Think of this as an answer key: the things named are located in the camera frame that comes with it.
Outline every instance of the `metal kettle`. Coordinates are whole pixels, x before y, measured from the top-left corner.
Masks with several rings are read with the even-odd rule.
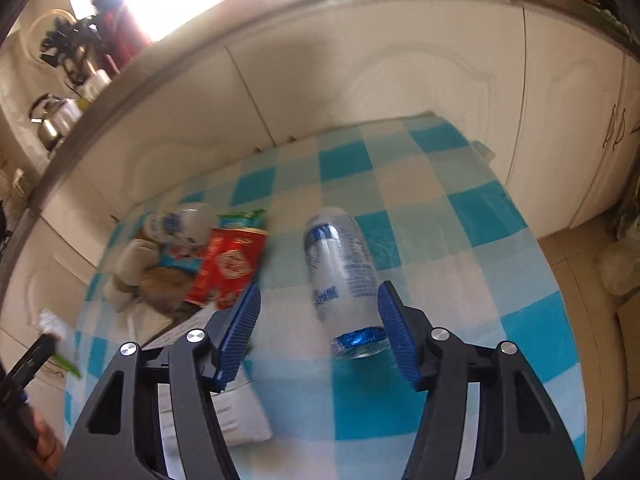
[[[42,108],[39,117],[34,116],[36,109]],[[39,123],[38,138],[50,153],[68,135],[82,112],[73,99],[43,94],[38,97],[29,110],[32,123]]]

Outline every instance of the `kettle handle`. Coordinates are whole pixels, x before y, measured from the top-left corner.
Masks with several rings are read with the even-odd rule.
[[[60,97],[58,97],[55,94],[50,94],[50,93],[46,93],[46,94],[42,94],[40,97],[38,97],[33,104],[31,105],[31,108],[29,108],[29,119],[32,123],[41,123],[42,122],[42,117],[40,118],[35,118],[33,117],[33,112],[35,111],[35,109],[38,107],[38,105],[43,102],[46,101],[48,99],[56,99],[57,101],[60,101]]]

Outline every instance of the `checkered tablecloth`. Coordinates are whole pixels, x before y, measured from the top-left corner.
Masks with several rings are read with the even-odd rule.
[[[330,357],[314,312],[303,227],[339,206],[362,228],[381,280],[465,342],[514,341],[584,452],[580,364],[558,284],[536,240],[478,152],[435,116],[367,123],[302,140],[177,187],[137,206],[111,236],[78,320],[82,380],[69,377],[70,434],[98,377],[127,339],[102,286],[144,215],[177,202],[219,212],[268,210],[260,276],[262,313],[246,368],[274,437],[232,454],[255,479],[400,478],[424,394],[400,378],[391,351],[358,361]],[[470,385],[467,425],[478,419]],[[475,434],[465,430],[458,475],[468,476]]]

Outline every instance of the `red snack bag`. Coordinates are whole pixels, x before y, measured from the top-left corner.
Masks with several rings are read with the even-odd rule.
[[[232,306],[254,275],[267,236],[261,229],[212,229],[200,270],[184,300],[197,305],[215,300],[218,308]]]

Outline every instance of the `cabinet door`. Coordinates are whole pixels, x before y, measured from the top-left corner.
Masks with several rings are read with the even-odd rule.
[[[582,201],[571,227],[576,227],[613,206],[623,192],[638,151],[640,134],[640,64],[625,56],[622,91],[616,128],[606,145],[606,154]]]
[[[496,153],[506,181],[524,81],[522,8],[502,0],[334,0],[229,44],[277,144],[432,111]]]
[[[115,221],[111,208],[79,168],[47,200],[42,217],[89,263],[98,266]]]
[[[525,9],[527,71],[508,191],[537,237],[569,227],[615,122],[622,52],[577,24]]]
[[[0,328],[29,347],[40,334],[38,313],[45,308],[75,328],[94,272],[94,266],[38,219],[9,280]]]
[[[175,71],[79,163],[119,218],[194,176],[273,147],[223,47],[201,52]]]
[[[0,330],[0,360],[7,371],[14,367],[26,351],[26,346]],[[47,374],[53,368],[58,367],[47,362],[27,385],[26,391],[29,404],[42,413],[58,438],[64,442],[64,382],[62,378],[58,380],[58,384],[50,382],[50,375]]]

